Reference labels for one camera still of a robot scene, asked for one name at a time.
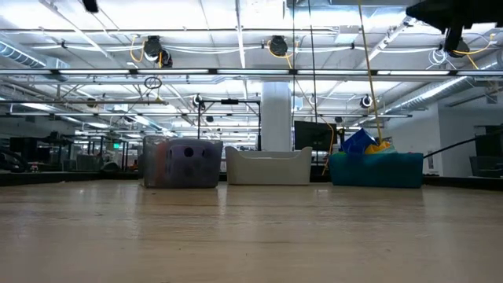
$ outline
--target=teal bin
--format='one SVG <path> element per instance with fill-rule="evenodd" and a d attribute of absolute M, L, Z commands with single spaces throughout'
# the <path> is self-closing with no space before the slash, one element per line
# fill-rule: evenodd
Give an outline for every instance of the teal bin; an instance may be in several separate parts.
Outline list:
<path fill-rule="evenodd" d="M 335 186 L 420 188 L 422 153 L 333 154 L 330 176 Z"/>

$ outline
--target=fluorescent light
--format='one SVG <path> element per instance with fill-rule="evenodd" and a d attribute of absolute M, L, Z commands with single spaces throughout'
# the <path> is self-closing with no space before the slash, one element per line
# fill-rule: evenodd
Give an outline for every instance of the fluorescent light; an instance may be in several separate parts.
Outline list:
<path fill-rule="evenodd" d="M 0 75 L 50 75 L 50 70 L 44 69 L 3 69 L 0 70 Z"/>
<path fill-rule="evenodd" d="M 29 108 L 37 109 L 37 110 L 42 110 L 42 111 L 54 110 L 52 107 L 50 107 L 48 105 L 43 105 L 43 104 L 38 104 L 38 103 L 23 103 L 21 105 L 29 107 Z"/>
<path fill-rule="evenodd" d="M 277 69 L 219 69 L 218 74 L 223 75 L 288 75 L 289 70 Z"/>
<path fill-rule="evenodd" d="M 9 113 L 11 116 L 49 116 L 49 113 L 44 112 L 18 112 L 18 113 Z"/>
<path fill-rule="evenodd" d="M 142 75 L 185 75 L 185 74 L 207 74 L 208 69 L 138 69 L 138 74 Z"/>
<path fill-rule="evenodd" d="M 56 116 L 94 116 L 93 113 L 54 113 Z"/>
<path fill-rule="evenodd" d="M 141 116 L 136 116 L 136 117 L 134 117 L 134 119 L 135 119 L 137 122 L 139 122 L 139 123 L 141 123 L 141 124 L 144 124 L 144 125 L 146 125 L 146 126 L 150 125 L 150 122 L 149 122 L 146 118 L 143 118 L 143 117 L 141 117 Z"/>
<path fill-rule="evenodd" d="M 247 129 L 258 129 L 259 126 L 218 126 L 218 125 L 214 125 L 214 126 L 201 126 L 200 127 L 201 129 L 244 129 L 244 130 L 247 130 Z"/>
<path fill-rule="evenodd" d="M 458 71 L 458 75 L 503 75 L 502 71 Z"/>
<path fill-rule="evenodd" d="M 92 127 L 97 127 L 97 128 L 100 128 L 100 129 L 106 129 L 106 128 L 109 128 L 110 126 L 107 125 L 107 124 L 103 124 L 103 123 L 87 123 L 89 126 L 92 126 Z"/>
<path fill-rule="evenodd" d="M 449 75 L 450 71 L 377 71 L 377 75 Z"/>
<path fill-rule="evenodd" d="M 70 121 L 70 122 L 73 122 L 73 123 L 81 123 L 80 121 L 78 121 L 77 119 L 73 119 L 71 117 L 63 117 L 64 119 Z"/>
<path fill-rule="evenodd" d="M 133 66 L 135 68 L 139 68 L 134 62 L 127 62 L 126 64 Z"/>
<path fill-rule="evenodd" d="M 60 70 L 60 74 L 62 75 L 127 75 L 129 74 L 129 70 L 124 69 L 110 69 L 110 70 L 101 70 L 101 69 L 66 69 Z"/>
<path fill-rule="evenodd" d="M 137 114 L 134 113 L 99 113 L 99 116 L 136 116 Z"/>
<path fill-rule="evenodd" d="M 367 75 L 366 70 L 315 70 L 316 75 Z M 299 70 L 299 75 L 313 75 L 313 70 Z"/>

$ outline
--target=blue object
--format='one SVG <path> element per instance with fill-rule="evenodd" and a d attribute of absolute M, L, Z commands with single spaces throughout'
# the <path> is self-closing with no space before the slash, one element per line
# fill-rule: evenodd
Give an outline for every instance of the blue object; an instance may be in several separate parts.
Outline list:
<path fill-rule="evenodd" d="M 345 153 L 364 154 L 369 145 L 378 145 L 376 139 L 365 129 L 360 129 L 350 136 L 343 144 Z"/>
<path fill-rule="evenodd" d="M 422 153 L 333 154 L 330 175 L 335 186 L 420 188 Z"/>

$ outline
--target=black cable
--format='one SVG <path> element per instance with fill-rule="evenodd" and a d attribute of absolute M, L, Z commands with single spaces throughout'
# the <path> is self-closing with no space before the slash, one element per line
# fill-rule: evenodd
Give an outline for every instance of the black cable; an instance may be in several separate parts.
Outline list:
<path fill-rule="evenodd" d="M 314 122 L 318 123 L 318 99 L 316 98 L 316 64 L 314 61 L 314 36 L 313 36 L 313 22 L 311 21 L 311 0 L 307 0 L 307 8 L 309 11 L 309 26 L 311 33 L 311 54 L 313 58 L 313 88 L 314 88 Z M 316 150 L 316 166 L 318 165 L 318 151 Z"/>
<path fill-rule="evenodd" d="M 293 69 L 296 69 L 296 1 L 293 1 L 293 7 L 292 7 L 292 33 L 293 33 Z M 293 73 L 293 91 L 292 91 L 292 127 L 294 123 L 294 115 L 295 115 L 295 103 L 296 103 L 296 72 L 294 71 Z M 293 131 L 291 131 L 291 139 L 293 140 L 292 143 L 292 151 L 296 150 L 296 140 L 295 140 L 295 135 L 293 134 Z"/>
<path fill-rule="evenodd" d="M 477 137 L 474 137 L 474 138 L 467 139 L 465 141 L 460 141 L 460 142 L 455 143 L 453 145 L 449 145 L 449 146 L 447 146 L 447 147 L 445 147 L 443 149 L 439 149 L 437 151 L 434 151 L 433 153 L 429 153 L 429 154 L 425 155 L 424 158 L 427 159 L 428 157 L 434 156 L 435 154 L 444 152 L 444 151 L 446 151 L 448 149 L 455 148 L 455 147 L 457 147 L 459 145 L 463 145 L 465 143 L 476 141 L 476 140 L 478 140 L 480 138 L 490 137 L 490 136 L 497 135 L 497 134 L 502 134 L 502 133 L 503 133 L 503 129 L 502 130 L 495 130 L 494 132 L 491 132 L 489 134 L 484 134 L 484 135 L 480 135 L 480 136 L 477 136 Z"/>

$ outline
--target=white pillar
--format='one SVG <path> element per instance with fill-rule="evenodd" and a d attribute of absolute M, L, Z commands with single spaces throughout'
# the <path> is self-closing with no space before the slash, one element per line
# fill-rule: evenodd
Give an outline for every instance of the white pillar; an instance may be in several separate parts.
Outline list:
<path fill-rule="evenodd" d="M 292 151 L 292 94 L 288 82 L 262 86 L 262 150 Z"/>

